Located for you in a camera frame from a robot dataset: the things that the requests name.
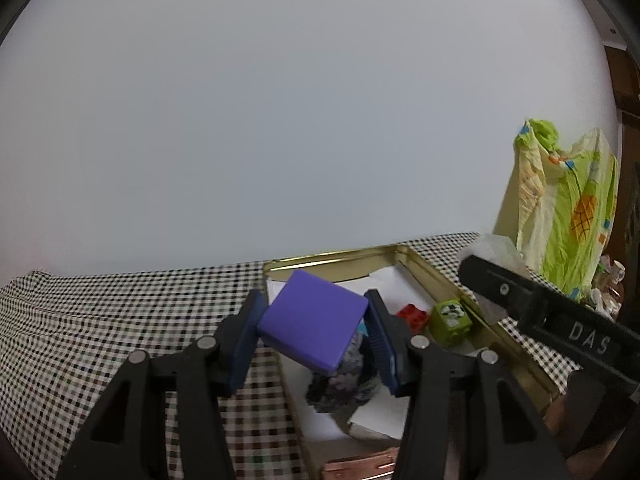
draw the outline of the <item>white plastic bag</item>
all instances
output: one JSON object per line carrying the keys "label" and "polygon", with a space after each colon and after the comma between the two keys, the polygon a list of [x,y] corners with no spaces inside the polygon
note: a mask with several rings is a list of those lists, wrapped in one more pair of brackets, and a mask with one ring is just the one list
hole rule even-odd
{"label": "white plastic bag", "polygon": [[[529,269],[524,263],[524,259],[516,249],[510,238],[499,235],[481,235],[471,245],[465,247],[458,254],[458,261],[462,262],[466,257],[475,255],[478,258],[487,260],[505,269],[515,272],[529,279]],[[487,298],[476,294],[478,305],[484,314],[484,320],[488,324],[495,324],[507,317],[507,311],[503,307],[496,305]]]}

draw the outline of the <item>purple block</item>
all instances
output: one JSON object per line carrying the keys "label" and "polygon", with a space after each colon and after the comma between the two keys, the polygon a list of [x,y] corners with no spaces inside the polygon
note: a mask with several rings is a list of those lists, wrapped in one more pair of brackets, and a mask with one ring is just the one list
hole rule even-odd
{"label": "purple block", "polygon": [[333,374],[369,301],[295,270],[258,324],[265,345],[323,374]]}

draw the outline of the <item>table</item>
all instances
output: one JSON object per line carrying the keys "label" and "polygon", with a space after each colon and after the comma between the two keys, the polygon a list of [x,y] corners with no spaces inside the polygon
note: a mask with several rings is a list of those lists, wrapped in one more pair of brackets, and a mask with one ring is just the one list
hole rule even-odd
{"label": "table", "polygon": [[[456,255],[477,237],[405,243],[459,284]],[[0,289],[0,429],[36,478],[55,477],[82,421],[130,352],[155,357],[211,334],[261,286],[263,264],[73,277],[33,271]],[[502,325],[564,391],[577,365],[520,335],[513,320]],[[180,479],[175,401],[166,399],[167,455],[170,477]],[[308,478],[274,351],[257,349],[244,388],[221,400],[220,410],[238,478]]]}

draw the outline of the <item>white backdrop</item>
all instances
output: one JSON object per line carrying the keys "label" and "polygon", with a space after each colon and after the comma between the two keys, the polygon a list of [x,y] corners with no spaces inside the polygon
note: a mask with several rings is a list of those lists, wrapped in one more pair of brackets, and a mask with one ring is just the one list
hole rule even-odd
{"label": "white backdrop", "polygon": [[491,231],[526,116],[616,145],[580,0],[33,0],[0,47],[0,281]]}

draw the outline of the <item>wooden cabinet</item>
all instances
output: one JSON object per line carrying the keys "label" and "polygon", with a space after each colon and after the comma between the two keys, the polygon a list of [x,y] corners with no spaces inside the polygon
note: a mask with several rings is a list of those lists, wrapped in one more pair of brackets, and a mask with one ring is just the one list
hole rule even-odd
{"label": "wooden cabinet", "polygon": [[638,186],[636,165],[640,162],[640,120],[625,113],[622,114],[622,117],[625,124],[622,139],[622,160],[620,160],[618,204],[611,238],[604,252],[626,266],[628,264],[626,260],[628,255],[626,226],[631,213],[632,197]]}
{"label": "wooden cabinet", "polygon": [[626,50],[605,47],[613,96],[620,110],[640,116],[640,71]]}

